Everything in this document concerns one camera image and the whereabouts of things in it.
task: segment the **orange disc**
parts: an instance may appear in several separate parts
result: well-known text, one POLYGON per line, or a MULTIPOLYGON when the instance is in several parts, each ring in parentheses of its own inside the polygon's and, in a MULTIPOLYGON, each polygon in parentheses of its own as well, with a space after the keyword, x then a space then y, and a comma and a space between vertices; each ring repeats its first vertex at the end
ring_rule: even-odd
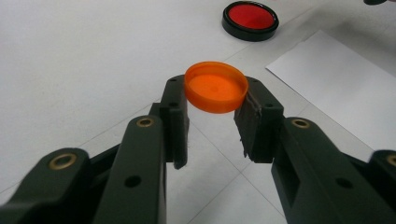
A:
POLYGON ((210 113, 227 113, 238 108, 248 92, 248 80, 236 68, 217 62, 196 63, 184 76, 187 99, 210 113))

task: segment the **red disc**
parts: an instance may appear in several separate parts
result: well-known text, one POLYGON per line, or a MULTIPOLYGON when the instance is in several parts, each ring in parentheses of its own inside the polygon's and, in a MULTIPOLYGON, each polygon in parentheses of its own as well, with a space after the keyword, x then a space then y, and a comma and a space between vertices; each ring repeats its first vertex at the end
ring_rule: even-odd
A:
POLYGON ((274 17, 265 8, 249 4, 232 7, 229 16, 236 24, 249 29, 266 29, 275 22, 274 17))

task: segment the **screw hole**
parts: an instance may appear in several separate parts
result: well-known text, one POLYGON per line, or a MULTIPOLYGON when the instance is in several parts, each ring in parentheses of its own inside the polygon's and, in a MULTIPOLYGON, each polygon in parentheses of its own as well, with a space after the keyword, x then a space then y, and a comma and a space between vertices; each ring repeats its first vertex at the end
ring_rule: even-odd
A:
POLYGON ((396 154, 393 155, 388 155, 387 156, 387 161, 389 164, 396 166, 396 154))
POLYGON ((344 178, 336 178, 335 182, 337 182, 337 184, 345 189, 353 189, 353 185, 352 183, 344 178))
POLYGON ((294 126, 296 126, 298 128, 302 128, 302 129, 309 128, 309 123, 303 119, 294 119, 291 121, 291 123, 294 124, 294 126))
POLYGON ((146 128, 151 126, 154 123, 154 119, 148 119, 148 118, 144 118, 144 119, 140 119, 137 121, 137 126, 142 127, 142 128, 146 128))
POLYGON ((73 165, 77 160, 76 154, 65 153, 60 156, 53 158, 49 162, 49 168, 52 170, 62 170, 73 165))
POLYGON ((125 187, 127 188, 134 188, 138 186, 142 182, 142 178, 138 175, 133 175, 125 179, 125 187))

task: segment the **round container lid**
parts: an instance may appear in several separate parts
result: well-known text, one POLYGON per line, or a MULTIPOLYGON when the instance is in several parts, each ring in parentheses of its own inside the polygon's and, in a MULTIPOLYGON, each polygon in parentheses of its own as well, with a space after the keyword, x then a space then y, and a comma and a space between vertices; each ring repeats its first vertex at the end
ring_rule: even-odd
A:
POLYGON ((210 113, 227 113, 238 108, 248 92, 248 80, 236 68, 218 62, 196 63, 184 76, 187 99, 210 113))
POLYGON ((279 20, 271 8, 261 3, 240 1, 224 9, 221 24, 236 38, 263 41, 275 34, 279 20))

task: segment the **white sheet of paper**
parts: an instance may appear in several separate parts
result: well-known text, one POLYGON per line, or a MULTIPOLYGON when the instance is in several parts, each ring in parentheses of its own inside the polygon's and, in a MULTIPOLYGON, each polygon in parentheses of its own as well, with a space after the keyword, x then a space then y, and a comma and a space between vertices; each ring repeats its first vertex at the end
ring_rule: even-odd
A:
POLYGON ((396 78, 322 31, 267 66, 372 149, 396 149, 396 78))

